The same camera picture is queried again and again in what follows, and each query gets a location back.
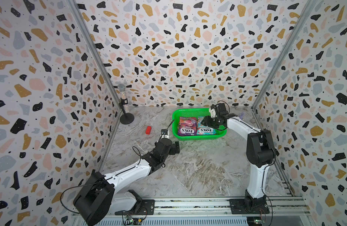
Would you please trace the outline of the purple Fox's candy bag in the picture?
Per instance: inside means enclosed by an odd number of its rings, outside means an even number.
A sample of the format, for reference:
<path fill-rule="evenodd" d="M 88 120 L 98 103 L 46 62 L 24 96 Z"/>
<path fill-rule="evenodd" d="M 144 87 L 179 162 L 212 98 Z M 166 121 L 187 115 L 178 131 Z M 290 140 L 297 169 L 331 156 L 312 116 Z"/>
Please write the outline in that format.
<path fill-rule="evenodd" d="M 195 136 L 197 134 L 197 118 L 195 117 L 180 117 L 178 124 L 179 136 Z"/>

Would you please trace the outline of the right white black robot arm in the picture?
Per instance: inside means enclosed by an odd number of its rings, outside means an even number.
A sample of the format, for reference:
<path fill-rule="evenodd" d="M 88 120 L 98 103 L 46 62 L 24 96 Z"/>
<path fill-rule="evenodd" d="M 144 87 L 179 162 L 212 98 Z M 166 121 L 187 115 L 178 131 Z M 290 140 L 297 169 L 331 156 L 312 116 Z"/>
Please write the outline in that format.
<path fill-rule="evenodd" d="M 249 213 L 265 210 L 267 195 L 265 186 L 270 166 L 275 164 L 275 147 L 269 130 L 260 130 L 230 113 L 225 103 L 217 103 L 209 108 L 209 116 L 205 116 L 203 125 L 212 129 L 229 129 L 247 141 L 246 157 L 250 163 L 250 180 L 245 191 L 243 208 Z"/>

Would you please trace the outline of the teal Fox's candy bag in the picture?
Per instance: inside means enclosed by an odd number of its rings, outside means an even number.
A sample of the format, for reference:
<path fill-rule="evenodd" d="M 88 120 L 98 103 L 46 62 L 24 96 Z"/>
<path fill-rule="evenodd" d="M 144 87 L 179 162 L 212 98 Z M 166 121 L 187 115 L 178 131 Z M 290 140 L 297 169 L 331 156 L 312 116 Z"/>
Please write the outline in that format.
<path fill-rule="evenodd" d="M 203 119 L 203 116 L 197 118 L 197 135 L 215 135 L 215 129 L 202 124 Z"/>

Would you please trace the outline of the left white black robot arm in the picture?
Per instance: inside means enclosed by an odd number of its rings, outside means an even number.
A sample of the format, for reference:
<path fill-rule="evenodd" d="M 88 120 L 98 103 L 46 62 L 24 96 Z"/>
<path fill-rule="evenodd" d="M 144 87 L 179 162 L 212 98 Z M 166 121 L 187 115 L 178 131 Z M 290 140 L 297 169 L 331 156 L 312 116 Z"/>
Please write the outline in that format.
<path fill-rule="evenodd" d="M 164 168 L 168 156 L 179 153 L 179 142 L 161 138 L 152 151 L 128 167 L 105 175 L 93 173 L 75 197 L 74 207 L 89 226 L 98 224 L 110 212 L 121 216 L 152 215 L 154 200 L 144 200 L 134 190 L 121 190 Z"/>

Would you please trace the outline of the green plastic basket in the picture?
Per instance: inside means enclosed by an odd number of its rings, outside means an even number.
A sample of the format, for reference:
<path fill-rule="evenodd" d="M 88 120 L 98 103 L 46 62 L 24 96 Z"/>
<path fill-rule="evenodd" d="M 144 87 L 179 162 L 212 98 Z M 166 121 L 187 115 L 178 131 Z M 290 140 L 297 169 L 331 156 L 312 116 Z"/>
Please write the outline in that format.
<path fill-rule="evenodd" d="M 210 117 L 209 108 L 183 108 L 172 114 L 172 132 L 180 141 L 213 140 L 226 135 L 224 126 L 218 130 L 202 124 L 205 116 Z"/>

